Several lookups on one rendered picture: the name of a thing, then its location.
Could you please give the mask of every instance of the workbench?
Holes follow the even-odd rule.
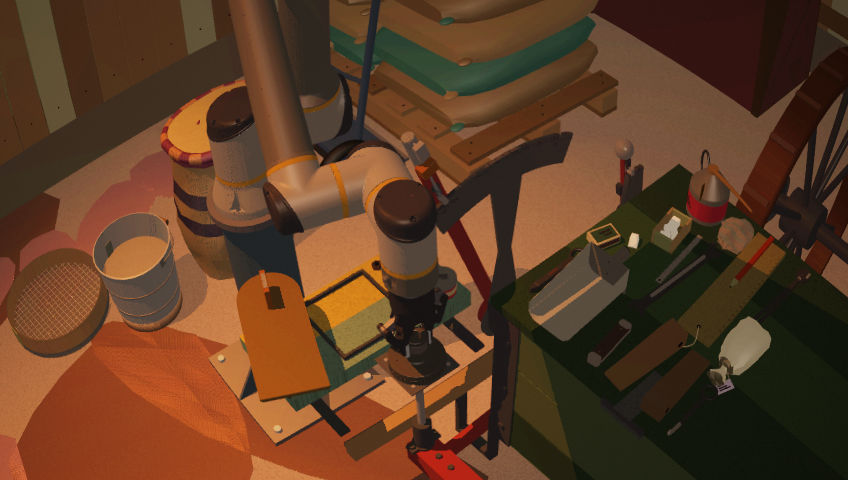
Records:
[[[604,372],[660,325],[680,319],[735,258],[722,251],[645,313],[630,309],[632,300],[658,286],[656,277],[695,235],[704,241],[678,271],[717,239],[718,226],[696,224],[671,254],[650,243],[651,230],[670,207],[686,211],[690,178],[691,173],[678,165],[597,223],[595,227],[612,223],[621,234],[623,241],[609,248],[609,253],[627,248],[633,232],[642,240],[625,262],[630,269],[625,293],[571,340],[559,341],[534,322],[528,312],[533,297],[528,288],[571,250],[585,247],[585,235],[492,297],[492,305],[521,332],[512,446],[551,479],[848,477],[848,413],[844,409],[848,297],[815,272],[763,322],[771,346],[748,371],[730,377],[735,390],[705,402],[673,435],[668,436],[668,430],[700,399],[702,387],[709,385],[706,375],[662,421],[640,412],[633,421],[645,432],[641,439],[601,407],[601,399],[616,404],[642,381],[618,391]],[[733,205],[727,217],[747,218]],[[727,333],[740,319],[768,304],[804,265],[787,252],[718,340],[710,348],[695,342],[692,349],[710,361],[710,368],[717,368]],[[630,334],[600,367],[589,365],[587,354],[621,319],[632,324]],[[682,356],[678,352],[654,370],[665,375]]]

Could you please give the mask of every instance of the barrel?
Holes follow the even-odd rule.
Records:
[[[97,238],[93,257],[127,325],[150,332],[176,318],[183,299],[174,239],[164,220],[149,213],[115,220]]]
[[[168,119],[160,136],[162,149],[173,160],[174,203],[180,232],[200,268],[217,280],[232,278],[233,272],[223,231],[206,208],[206,197],[215,182],[206,112],[223,93],[243,86],[244,80],[238,80],[196,97]]]

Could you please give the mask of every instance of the robot end effector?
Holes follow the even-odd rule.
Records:
[[[440,270],[436,205],[427,188],[410,178],[403,160],[389,145],[362,147],[343,162],[317,169],[315,181],[308,182],[306,189],[286,188],[269,179],[263,193],[274,225],[284,235],[351,213],[368,215],[377,233],[380,269],[393,317],[392,322],[386,322],[388,327],[380,324],[378,329],[393,349],[408,355],[407,346],[415,330],[423,328],[430,335],[447,306],[448,295],[436,288]],[[334,181],[320,181],[322,171],[332,175]],[[308,191],[320,185],[338,193]],[[338,212],[341,203],[348,215],[319,214],[315,211],[319,199],[325,204],[321,210]]]

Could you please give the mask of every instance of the wooden wall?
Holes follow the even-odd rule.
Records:
[[[0,164],[232,32],[227,0],[0,0]]]

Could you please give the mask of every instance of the striped rim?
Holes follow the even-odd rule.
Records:
[[[162,145],[162,150],[165,150],[165,152],[171,157],[171,159],[174,162],[176,162],[179,165],[182,165],[183,167],[188,167],[188,168],[207,168],[207,167],[212,166],[212,152],[211,151],[202,152],[202,153],[189,153],[189,152],[184,152],[184,151],[180,150],[179,148],[175,147],[174,144],[171,143],[171,140],[168,138],[168,127],[171,126],[171,122],[174,121],[174,119],[177,117],[177,115],[180,114],[180,112],[182,112],[183,110],[192,106],[194,104],[194,102],[200,100],[201,98],[205,97],[206,95],[209,95],[210,93],[214,92],[215,90],[218,90],[219,88],[229,87],[230,85],[233,85],[233,84],[244,85],[244,80],[236,80],[234,82],[229,82],[229,83],[225,83],[223,85],[219,85],[219,86],[217,86],[217,87],[215,87],[211,90],[207,90],[206,92],[203,92],[200,95],[194,97],[190,102],[183,105],[179,110],[177,110],[176,112],[174,112],[173,115],[171,115],[171,117],[168,119],[168,122],[162,128],[162,134],[159,135],[159,141],[160,141],[160,144]]]

